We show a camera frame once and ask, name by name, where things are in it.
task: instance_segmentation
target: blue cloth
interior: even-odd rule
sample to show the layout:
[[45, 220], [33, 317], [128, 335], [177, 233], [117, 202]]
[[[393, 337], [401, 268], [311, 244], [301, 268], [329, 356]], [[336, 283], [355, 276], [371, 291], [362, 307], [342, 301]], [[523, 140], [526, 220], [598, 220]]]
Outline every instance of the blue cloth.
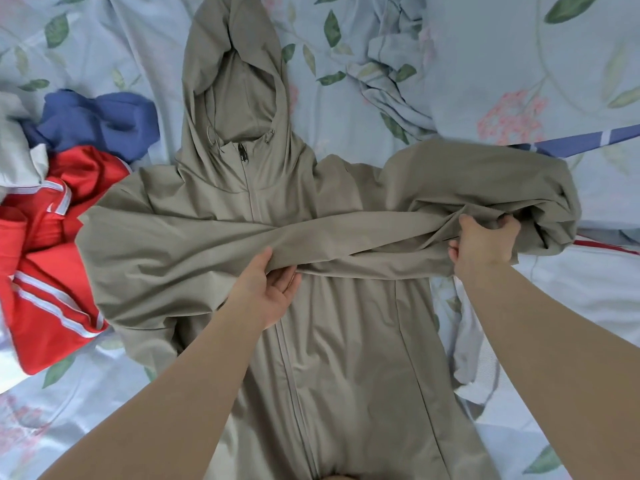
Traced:
[[578, 153], [595, 150], [608, 144], [616, 144], [640, 136], [640, 125], [616, 128], [598, 133], [579, 134], [566, 138], [549, 139], [535, 145], [513, 144], [512, 147], [537, 152], [555, 158], [569, 158]]
[[21, 121], [31, 147], [44, 143], [52, 152], [90, 144], [131, 163], [160, 140], [156, 106], [132, 93], [89, 99], [69, 89], [45, 96], [39, 124]]

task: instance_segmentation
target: hand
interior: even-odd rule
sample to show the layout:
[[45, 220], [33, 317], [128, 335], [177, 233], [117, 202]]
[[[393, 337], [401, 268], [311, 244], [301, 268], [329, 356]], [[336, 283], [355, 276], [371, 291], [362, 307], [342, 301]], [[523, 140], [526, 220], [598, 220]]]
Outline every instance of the hand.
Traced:
[[302, 275], [296, 266], [266, 273], [273, 250], [267, 248], [256, 255], [240, 274], [225, 303], [237, 313], [258, 320], [263, 330], [278, 322], [293, 300]]
[[449, 241], [449, 257], [455, 266], [455, 274], [461, 280], [481, 273], [481, 269], [492, 264], [508, 264], [513, 245], [520, 232], [520, 222], [510, 215], [500, 218], [500, 229], [482, 227], [467, 215], [460, 216], [462, 233], [460, 240]]

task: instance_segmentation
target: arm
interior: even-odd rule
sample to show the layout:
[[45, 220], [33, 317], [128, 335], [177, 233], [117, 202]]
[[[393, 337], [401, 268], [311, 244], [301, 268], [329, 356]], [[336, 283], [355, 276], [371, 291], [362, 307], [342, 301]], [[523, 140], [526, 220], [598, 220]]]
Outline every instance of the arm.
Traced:
[[449, 255], [504, 370], [576, 479], [640, 472], [640, 349], [572, 312], [508, 263], [520, 224], [460, 218]]
[[291, 304], [295, 267], [265, 275], [267, 249], [164, 373], [67, 451], [41, 480], [201, 480], [261, 332]]

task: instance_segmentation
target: zipper pull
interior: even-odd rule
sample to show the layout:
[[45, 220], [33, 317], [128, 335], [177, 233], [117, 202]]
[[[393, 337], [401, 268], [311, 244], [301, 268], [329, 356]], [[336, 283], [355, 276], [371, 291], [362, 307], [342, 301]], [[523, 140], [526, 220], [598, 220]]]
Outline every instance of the zipper pull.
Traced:
[[249, 161], [249, 156], [247, 156], [246, 150], [244, 149], [244, 145], [242, 143], [238, 143], [238, 153], [240, 153], [240, 160], [244, 162]]

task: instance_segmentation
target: red jacket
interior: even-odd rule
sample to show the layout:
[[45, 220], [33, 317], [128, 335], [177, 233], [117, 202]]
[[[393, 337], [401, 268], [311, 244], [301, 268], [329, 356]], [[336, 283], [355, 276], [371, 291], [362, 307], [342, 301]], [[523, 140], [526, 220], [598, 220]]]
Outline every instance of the red jacket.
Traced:
[[78, 146], [50, 159], [41, 186], [11, 189], [0, 205], [0, 305], [27, 374], [107, 327], [74, 240], [78, 216], [129, 173], [118, 158]]

